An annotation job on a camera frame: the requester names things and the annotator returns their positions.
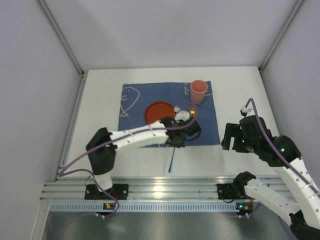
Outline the aluminium right corner post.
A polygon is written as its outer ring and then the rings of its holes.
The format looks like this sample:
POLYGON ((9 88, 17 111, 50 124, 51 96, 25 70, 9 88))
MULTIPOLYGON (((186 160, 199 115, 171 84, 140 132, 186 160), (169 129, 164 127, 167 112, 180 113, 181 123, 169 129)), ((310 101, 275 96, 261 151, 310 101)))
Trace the aluminium right corner post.
POLYGON ((263 59, 261 65, 258 67, 258 71, 261 75, 263 74, 267 65, 271 61, 273 55, 276 53, 283 38, 287 34, 288 30, 290 29, 291 25, 293 24, 294 20, 296 19, 297 15, 299 14, 300 10, 302 9, 305 3, 306 3, 306 0, 296 0, 294 2, 293 7, 289 11, 288 16, 285 18, 284 23, 282 24, 279 32, 276 34, 274 41, 272 42, 270 48, 268 49, 265 58, 263 59))

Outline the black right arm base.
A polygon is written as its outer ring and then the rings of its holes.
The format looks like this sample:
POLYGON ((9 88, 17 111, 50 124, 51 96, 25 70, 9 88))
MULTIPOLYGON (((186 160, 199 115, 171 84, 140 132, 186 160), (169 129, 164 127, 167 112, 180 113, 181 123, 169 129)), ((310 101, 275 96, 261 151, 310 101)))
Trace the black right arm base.
POLYGON ((245 192, 245 186, 243 184, 236 183, 218 183, 217 194, 220 200, 248 200, 251 199, 245 192))

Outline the gold ornate spoon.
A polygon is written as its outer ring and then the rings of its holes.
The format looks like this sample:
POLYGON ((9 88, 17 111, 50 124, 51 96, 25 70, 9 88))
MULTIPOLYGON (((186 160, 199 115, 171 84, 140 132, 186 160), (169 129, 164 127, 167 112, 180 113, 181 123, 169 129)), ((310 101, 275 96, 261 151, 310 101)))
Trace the gold ornate spoon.
POLYGON ((194 107, 191 107, 189 109, 189 114, 191 117, 194 117, 196 115, 196 109, 194 107))

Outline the red round plate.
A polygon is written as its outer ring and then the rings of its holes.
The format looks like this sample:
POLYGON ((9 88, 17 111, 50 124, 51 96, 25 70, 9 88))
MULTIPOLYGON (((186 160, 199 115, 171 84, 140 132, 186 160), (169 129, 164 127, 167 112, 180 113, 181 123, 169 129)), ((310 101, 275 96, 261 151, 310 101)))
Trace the red round plate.
POLYGON ((174 107, 165 101, 156 101, 150 104, 144 112, 144 119, 147 124, 162 120, 166 117, 174 117, 174 107))

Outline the aluminium corner post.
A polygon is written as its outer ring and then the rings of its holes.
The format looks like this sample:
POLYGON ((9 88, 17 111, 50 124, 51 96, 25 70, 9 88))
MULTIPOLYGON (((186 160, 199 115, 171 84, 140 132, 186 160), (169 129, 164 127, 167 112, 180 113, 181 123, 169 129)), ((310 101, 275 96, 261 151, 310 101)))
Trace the aluminium corner post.
POLYGON ((80 76, 84 75, 84 70, 82 69, 79 61, 77 60, 72 48, 70 47, 63 31, 61 30, 58 22, 56 21, 52 11, 50 10, 48 4, 45 0, 36 0, 36 3, 39 5, 41 11, 43 12, 44 16, 48 20, 49 24, 51 25, 55 35, 57 36, 62 48, 64 49, 66 55, 71 60, 73 66, 75 67, 76 71, 80 76))
POLYGON ((294 20, 296 19, 297 15, 299 14, 300 10, 302 9, 305 3, 306 3, 306 0, 296 0, 294 2, 293 7, 289 11, 288 16, 285 18, 284 23, 282 24, 279 32, 276 34, 274 41, 272 42, 270 48, 268 49, 265 58, 263 59, 261 65, 258 67, 258 71, 261 75, 263 74, 267 65, 271 61, 273 55, 276 53, 283 38, 287 34, 288 30, 290 29, 291 25, 293 24, 294 20))

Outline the aluminium table rail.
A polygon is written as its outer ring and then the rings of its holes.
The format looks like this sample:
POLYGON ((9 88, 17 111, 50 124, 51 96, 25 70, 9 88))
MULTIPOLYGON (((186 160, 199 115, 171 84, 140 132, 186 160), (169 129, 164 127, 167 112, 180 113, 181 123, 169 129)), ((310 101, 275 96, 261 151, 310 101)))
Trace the aluminium table rail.
MULTIPOLYGON (((232 177, 115 177, 114 185, 128 185, 127 199, 135 202, 209 202, 218 200, 218 184, 228 184, 232 177)), ((86 186, 92 178, 64 177, 46 182, 40 194, 42 201, 83 201, 86 186)))

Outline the aluminium left corner post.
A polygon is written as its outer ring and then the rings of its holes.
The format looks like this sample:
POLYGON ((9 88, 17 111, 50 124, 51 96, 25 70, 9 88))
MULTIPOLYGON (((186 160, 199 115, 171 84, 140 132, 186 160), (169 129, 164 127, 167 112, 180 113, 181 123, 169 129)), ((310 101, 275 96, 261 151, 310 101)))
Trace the aluminium left corner post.
POLYGON ((70 47, 63 31, 61 30, 58 22, 56 21, 52 11, 50 10, 48 4, 45 0, 36 0, 36 3, 39 5, 41 11, 43 12, 44 16, 48 20, 49 24, 51 25, 55 35, 57 36, 62 48, 64 49, 66 55, 71 60, 73 66, 75 67, 76 71, 80 76, 84 75, 84 70, 82 69, 79 61, 77 60, 72 48, 70 47))

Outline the blue metal fork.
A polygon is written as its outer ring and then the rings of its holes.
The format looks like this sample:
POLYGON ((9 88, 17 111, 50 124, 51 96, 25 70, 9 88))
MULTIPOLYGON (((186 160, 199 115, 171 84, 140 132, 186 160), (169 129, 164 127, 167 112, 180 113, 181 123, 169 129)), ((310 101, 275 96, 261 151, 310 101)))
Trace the blue metal fork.
POLYGON ((172 172, 172 169, 173 169, 173 162, 174 162, 175 151, 176 151, 176 148, 174 147, 174 148, 173 148, 173 151, 172 151, 172 156, 171 156, 171 159, 170 159, 169 168, 168 168, 168 173, 169 173, 169 174, 172 172))

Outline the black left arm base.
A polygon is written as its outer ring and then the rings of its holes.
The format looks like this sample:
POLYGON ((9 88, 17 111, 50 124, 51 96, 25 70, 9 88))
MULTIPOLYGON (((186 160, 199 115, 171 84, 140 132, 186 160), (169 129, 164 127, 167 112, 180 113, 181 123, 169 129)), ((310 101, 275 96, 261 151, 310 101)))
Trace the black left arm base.
MULTIPOLYGON (((117 200, 126 200, 129 193, 128 184, 114 184, 112 188, 105 190, 106 193, 111 195, 117 200)), ((85 200, 111 200, 108 195, 104 194, 98 189, 95 184, 88 184, 85 189, 85 200)))

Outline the pink plastic cup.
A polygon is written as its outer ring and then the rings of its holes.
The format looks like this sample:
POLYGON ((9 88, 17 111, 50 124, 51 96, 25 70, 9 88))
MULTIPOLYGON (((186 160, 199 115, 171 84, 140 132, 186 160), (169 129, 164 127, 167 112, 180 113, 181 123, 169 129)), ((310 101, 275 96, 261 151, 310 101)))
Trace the pink plastic cup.
POLYGON ((207 89, 208 89, 208 85, 205 81, 200 79, 194 80, 190 84, 191 102, 195 105, 200 104, 206 94, 207 89))

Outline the blue cloth placemat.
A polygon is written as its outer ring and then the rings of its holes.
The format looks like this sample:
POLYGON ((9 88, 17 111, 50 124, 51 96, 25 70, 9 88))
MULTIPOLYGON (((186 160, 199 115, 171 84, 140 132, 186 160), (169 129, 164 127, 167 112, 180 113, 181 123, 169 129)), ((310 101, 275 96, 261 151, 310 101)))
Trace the blue cloth placemat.
MULTIPOLYGON (((186 146, 214 146, 220 144, 217 116, 212 85, 207 81, 207 91, 196 106, 196 121, 201 127, 200 136, 185 142, 186 146)), ((189 110, 191 101, 189 82, 158 82, 123 84, 120 98, 118 131, 133 129, 147 124, 145 111, 155 102, 167 102, 182 110, 189 110)))

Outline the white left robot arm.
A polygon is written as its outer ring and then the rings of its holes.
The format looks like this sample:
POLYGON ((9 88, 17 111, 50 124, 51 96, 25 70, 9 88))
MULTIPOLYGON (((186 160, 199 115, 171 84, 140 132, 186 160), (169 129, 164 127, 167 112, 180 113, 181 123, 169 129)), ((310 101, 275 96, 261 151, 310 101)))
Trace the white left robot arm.
POLYGON ((103 190, 119 177, 235 176, 238 157, 225 151, 221 141, 197 143, 206 132, 188 112, 177 110, 150 124, 122 131, 99 129, 86 145, 94 180, 103 190))

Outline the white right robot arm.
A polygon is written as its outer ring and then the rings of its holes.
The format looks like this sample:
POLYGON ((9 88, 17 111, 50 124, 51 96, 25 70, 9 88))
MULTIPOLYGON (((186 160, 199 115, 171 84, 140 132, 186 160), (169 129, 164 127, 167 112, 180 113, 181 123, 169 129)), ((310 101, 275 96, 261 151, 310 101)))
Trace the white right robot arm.
POLYGON ((284 135, 273 137, 264 120, 255 115, 240 120, 234 141, 266 162, 285 183, 294 200, 283 197, 248 171, 233 180, 238 196, 255 199, 273 211, 289 225, 298 240, 318 240, 320 190, 295 143, 284 135))

